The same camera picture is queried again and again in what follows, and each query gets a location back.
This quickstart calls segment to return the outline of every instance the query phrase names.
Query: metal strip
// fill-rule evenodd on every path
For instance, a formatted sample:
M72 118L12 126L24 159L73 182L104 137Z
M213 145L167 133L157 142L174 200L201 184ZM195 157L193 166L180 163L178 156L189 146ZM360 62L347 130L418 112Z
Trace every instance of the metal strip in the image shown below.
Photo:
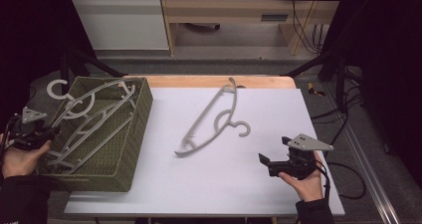
M336 107L335 100L333 97L333 87L332 85L322 84L326 90L327 97L331 104ZM372 195L372 199L375 202L375 205L379 211L379 214L386 224L398 224L400 223L398 216L392 206L384 188L382 187L381 182L376 176L375 171L372 168L372 165L369 163L363 149L360 146L360 143L353 132L350 124L347 123L344 127L344 132L348 138L349 147L351 153L353 154L356 164L359 167L361 175L366 182L367 188Z

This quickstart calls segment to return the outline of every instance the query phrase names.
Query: floor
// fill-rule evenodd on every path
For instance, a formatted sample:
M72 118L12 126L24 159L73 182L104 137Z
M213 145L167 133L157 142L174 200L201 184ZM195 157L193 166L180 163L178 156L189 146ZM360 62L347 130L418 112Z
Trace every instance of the floor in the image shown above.
M222 24L218 31L209 27L183 25L180 27L173 57L156 51L102 51L99 52L99 57L111 67L130 74L280 75L315 56L305 49L301 49L297 56L290 56L285 42L279 39L281 35L277 25ZM319 67L312 68L295 78L298 88L303 92L310 116L334 109L334 81L320 83L315 76L318 69ZM105 75L96 68L90 67L90 70L96 76ZM359 70L351 71L359 75ZM36 106L40 99L45 100L42 89L56 75L49 75L34 83L37 94L29 105ZM316 93L309 92L310 83ZM350 98L358 95L353 82L347 81L345 84L347 89L351 89ZM359 164L361 160L356 159L355 148L358 146L370 165L369 169L373 169L375 178L367 180L368 190L361 199L341 198L346 214L335 217L335 221L422 223L422 190L412 180L400 158L384 152L383 142L364 107L364 101L354 100L353 104L349 108L346 126L334 143L336 151L328 155L327 161L345 164L365 176L367 170L362 170ZM343 121L344 117L339 112L315 119L318 139L331 142ZM334 164L329 168L333 181L344 196L361 194L362 183L353 172ZM64 215L68 197L68 193L52 193L49 223L69 223L71 220L72 223L95 223L92 217ZM390 214L383 213L383 208L389 208ZM100 220L101 223L133 223L130 218ZM294 220L286 217L279 219L279 222L293 223Z

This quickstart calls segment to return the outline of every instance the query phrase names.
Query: person's left hand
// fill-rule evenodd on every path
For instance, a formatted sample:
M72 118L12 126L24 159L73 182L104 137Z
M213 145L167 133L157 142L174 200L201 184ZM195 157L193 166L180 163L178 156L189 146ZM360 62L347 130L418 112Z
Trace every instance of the person's left hand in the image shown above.
M30 175L37 166L38 159L50 150L52 142L46 141L39 149L30 151L21 150L13 146L6 149L3 155L2 172L6 179L10 176Z

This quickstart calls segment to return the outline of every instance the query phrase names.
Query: white cabinet panel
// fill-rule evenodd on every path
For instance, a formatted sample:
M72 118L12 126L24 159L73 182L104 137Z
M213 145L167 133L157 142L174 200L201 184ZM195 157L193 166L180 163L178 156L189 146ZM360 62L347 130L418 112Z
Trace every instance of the white cabinet panel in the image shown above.
M73 0L95 50L168 50L159 0Z

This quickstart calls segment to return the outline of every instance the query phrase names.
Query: person's hand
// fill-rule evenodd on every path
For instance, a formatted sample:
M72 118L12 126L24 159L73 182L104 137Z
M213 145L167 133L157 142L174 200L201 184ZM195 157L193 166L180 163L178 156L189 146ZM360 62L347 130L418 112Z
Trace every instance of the person's hand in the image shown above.
M314 155L316 157L316 165L320 167L321 160L315 151ZM280 172L279 177L295 188L299 197L304 200L304 202L323 199L322 186L320 184L320 172L318 170L315 170L311 173L311 175L303 180L294 179L285 172Z
M21 150L13 146L6 149L3 155L2 172L6 179L10 176L30 175L37 166L38 159L50 150L51 141L48 140L39 149L30 151Z

